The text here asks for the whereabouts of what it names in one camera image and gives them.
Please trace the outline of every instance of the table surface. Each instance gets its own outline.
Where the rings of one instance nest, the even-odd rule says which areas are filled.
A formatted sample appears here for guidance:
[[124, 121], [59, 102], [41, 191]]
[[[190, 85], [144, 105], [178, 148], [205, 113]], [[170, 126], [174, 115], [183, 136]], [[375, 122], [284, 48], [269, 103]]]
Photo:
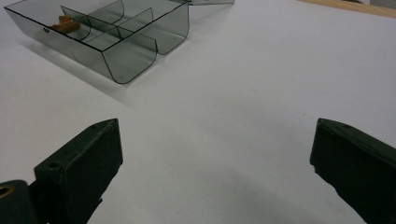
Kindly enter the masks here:
[[182, 45], [118, 85], [0, 10], [0, 182], [31, 183], [56, 149], [118, 118], [124, 164], [90, 223], [363, 223], [309, 156], [318, 118], [396, 146], [396, 20], [295, 0], [190, 18]]

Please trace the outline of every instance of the transparent tray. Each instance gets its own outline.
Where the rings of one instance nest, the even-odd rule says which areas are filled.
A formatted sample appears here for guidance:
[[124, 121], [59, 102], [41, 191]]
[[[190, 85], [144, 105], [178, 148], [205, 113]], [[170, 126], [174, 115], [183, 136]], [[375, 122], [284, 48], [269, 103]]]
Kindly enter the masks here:
[[5, 10], [34, 40], [124, 84], [150, 67], [157, 53], [167, 54], [186, 39], [189, 5], [233, 1], [26, 0]]

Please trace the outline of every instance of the wooden edge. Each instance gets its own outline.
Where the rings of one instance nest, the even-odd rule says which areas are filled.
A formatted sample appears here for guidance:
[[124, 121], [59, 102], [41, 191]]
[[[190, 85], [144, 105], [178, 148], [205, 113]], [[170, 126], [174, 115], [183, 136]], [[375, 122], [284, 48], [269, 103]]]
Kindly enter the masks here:
[[325, 7], [336, 7], [340, 9], [357, 11], [396, 19], [396, 9], [387, 7], [368, 6], [359, 3], [346, 2], [342, 0], [298, 0], [300, 2], [313, 3]]

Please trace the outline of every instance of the wooden strip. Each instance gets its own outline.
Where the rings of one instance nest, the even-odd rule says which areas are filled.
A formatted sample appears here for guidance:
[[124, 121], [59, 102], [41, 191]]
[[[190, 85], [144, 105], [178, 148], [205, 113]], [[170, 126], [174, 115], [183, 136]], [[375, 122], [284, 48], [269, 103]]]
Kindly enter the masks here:
[[325, 7], [336, 7], [350, 11], [363, 12], [377, 16], [390, 17], [396, 19], [396, 9], [387, 7], [368, 6], [359, 3], [346, 2], [342, 0], [299, 0], [300, 2], [313, 3]]

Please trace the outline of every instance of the white table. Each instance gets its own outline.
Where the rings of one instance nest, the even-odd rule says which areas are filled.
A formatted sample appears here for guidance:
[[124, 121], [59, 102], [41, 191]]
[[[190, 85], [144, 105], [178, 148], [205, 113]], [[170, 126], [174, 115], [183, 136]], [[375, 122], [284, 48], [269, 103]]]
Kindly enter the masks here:
[[90, 223], [363, 223], [309, 156], [318, 118], [396, 146], [396, 20], [294, 0], [190, 14], [181, 46], [117, 85], [0, 10], [0, 182], [118, 118], [124, 164]]

